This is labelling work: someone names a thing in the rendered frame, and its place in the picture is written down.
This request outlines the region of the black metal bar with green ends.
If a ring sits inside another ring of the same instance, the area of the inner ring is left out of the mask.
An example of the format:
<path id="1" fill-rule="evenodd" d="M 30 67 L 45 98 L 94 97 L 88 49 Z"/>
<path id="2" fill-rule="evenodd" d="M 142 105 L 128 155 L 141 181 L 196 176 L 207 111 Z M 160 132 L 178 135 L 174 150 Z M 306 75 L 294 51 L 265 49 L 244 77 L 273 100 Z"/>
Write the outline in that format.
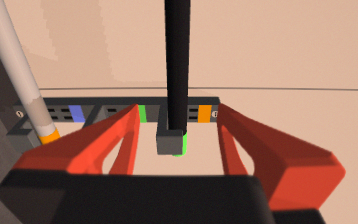
<path id="1" fill-rule="evenodd" d="M 184 155 L 187 148 L 191 0 L 164 0 L 164 9 L 168 128 L 183 130 Z"/>

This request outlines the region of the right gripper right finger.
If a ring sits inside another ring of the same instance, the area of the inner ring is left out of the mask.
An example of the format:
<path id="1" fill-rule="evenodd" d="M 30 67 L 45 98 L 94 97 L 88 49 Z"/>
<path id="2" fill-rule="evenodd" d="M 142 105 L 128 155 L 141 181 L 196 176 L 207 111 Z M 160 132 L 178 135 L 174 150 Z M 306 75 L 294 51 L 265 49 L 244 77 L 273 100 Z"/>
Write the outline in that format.
<path id="1" fill-rule="evenodd" d="M 224 175 L 248 174 L 235 138 L 253 160 L 253 175 L 260 179 L 271 211 L 319 210 L 345 176 L 345 168 L 331 151 L 223 103 L 218 105 L 216 123 Z"/>

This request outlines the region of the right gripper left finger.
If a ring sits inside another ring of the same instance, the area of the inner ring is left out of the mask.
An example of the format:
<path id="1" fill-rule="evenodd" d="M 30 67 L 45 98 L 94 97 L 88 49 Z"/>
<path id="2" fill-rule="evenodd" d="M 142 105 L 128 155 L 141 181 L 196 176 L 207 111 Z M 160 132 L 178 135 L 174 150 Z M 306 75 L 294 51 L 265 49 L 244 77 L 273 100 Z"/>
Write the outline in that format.
<path id="1" fill-rule="evenodd" d="M 139 128 L 139 107 L 132 104 L 104 120 L 24 152 L 12 169 L 103 174 L 104 159 L 123 138 L 108 174 L 132 175 Z"/>

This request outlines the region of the grey metal bar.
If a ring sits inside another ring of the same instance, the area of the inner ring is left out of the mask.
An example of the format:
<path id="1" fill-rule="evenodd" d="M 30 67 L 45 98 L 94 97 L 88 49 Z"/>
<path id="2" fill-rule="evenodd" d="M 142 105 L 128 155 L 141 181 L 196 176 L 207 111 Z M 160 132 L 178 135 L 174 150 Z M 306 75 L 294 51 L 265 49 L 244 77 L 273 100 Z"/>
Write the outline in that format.
<path id="1" fill-rule="evenodd" d="M 0 0 L 0 60 L 42 144 L 60 138 L 32 74 L 4 0 Z"/>

